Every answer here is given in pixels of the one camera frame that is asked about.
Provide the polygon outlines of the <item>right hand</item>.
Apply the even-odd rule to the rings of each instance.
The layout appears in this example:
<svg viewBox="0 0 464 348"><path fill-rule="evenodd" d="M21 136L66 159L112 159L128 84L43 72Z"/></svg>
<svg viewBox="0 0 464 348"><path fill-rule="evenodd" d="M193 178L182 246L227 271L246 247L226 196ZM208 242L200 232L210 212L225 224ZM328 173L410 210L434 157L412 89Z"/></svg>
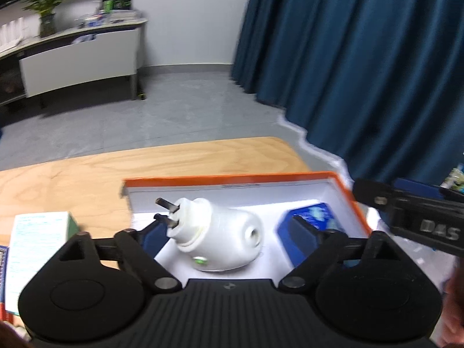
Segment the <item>right hand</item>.
<svg viewBox="0 0 464 348"><path fill-rule="evenodd" d="M440 347L463 347L463 258L445 287Z"/></svg>

